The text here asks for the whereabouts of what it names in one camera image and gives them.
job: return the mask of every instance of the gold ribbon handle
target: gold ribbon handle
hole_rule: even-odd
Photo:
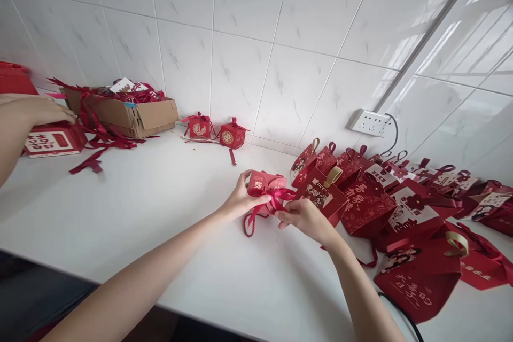
[[[317,147],[319,147],[320,144],[319,138],[315,138],[312,140],[312,155],[314,154],[315,150],[317,150]]]
[[[342,175],[342,169],[340,167],[334,166],[326,177],[326,181],[324,182],[324,187],[329,188],[337,179]]]
[[[446,257],[459,256],[460,258],[465,258],[469,255],[469,242],[467,242],[464,236],[458,234],[457,232],[448,231],[445,233],[445,238],[449,244],[454,247],[452,250],[444,253]]]

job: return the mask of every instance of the ribbon bow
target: ribbon bow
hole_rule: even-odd
[[[294,191],[289,190],[287,188],[269,189],[267,191],[263,191],[263,190],[259,190],[259,189],[251,189],[247,192],[247,194],[252,197],[259,197],[262,195],[270,195],[271,196],[270,203],[275,211],[278,211],[278,210],[286,211],[285,207],[283,207],[283,205],[281,204],[281,202],[278,199],[292,200],[296,196],[296,193]],[[253,234],[255,233],[255,219],[257,218],[257,215],[261,216],[262,218],[269,217],[269,214],[262,215],[262,214],[259,214],[259,212],[258,212],[258,211],[260,211],[262,206],[265,206],[265,205],[266,205],[266,203],[255,206],[253,211],[244,217],[244,222],[243,222],[244,232],[246,233],[246,236],[248,238],[251,238],[253,236]],[[247,222],[247,225],[253,224],[253,229],[252,229],[251,233],[247,232],[246,222]]]
[[[513,263],[510,262],[493,244],[490,243],[488,239],[485,237],[472,232],[467,226],[463,223],[458,222],[458,226],[460,226],[461,230],[465,233],[469,240],[477,243],[479,245],[479,249],[472,248],[472,250],[477,251],[480,254],[483,254],[487,258],[500,263],[502,267],[504,267],[504,271],[506,272],[506,278],[508,279],[508,283],[513,287]]]

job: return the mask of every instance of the white tiled wall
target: white tiled wall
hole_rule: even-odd
[[[201,111],[236,116],[249,141],[295,154],[393,138],[346,127],[373,109],[448,0],[0,0],[0,59],[88,86],[120,76]],[[471,0],[389,112],[397,150],[486,177],[512,149],[513,0]]]

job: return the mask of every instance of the white countertop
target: white countertop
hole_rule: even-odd
[[[234,167],[226,148],[185,144],[178,137],[184,128],[173,131],[133,150],[108,150],[98,175],[68,173],[91,150],[20,159],[0,189],[0,249],[102,283],[214,211],[242,171],[289,177],[293,156],[245,144],[235,151]],[[328,254],[297,229],[277,225],[258,217],[247,238],[240,219],[212,234],[159,304],[255,339],[354,340]],[[513,260],[512,238],[469,226]],[[414,341],[409,325],[387,306]],[[513,340],[512,314],[512,287],[478,291],[460,281],[442,311],[419,329],[425,341]]]

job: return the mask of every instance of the hand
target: hand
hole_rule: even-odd
[[[244,215],[255,206],[271,200],[269,195],[252,197],[247,194],[246,179],[251,175],[251,171],[253,170],[246,170],[239,176],[235,189],[219,209],[227,214],[230,221]]]
[[[0,111],[5,116],[19,116],[30,127],[66,120],[75,123],[75,114],[52,98],[38,95],[1,94]]]
[[[321,214],[317,207],[308,199],[299,199],[288,202],[286,211],[276,211],[274,215],[281,221],[278,228],[283,230],[289,224],[296,226],[303,234],[326,244],[341,239],[328,219]]]

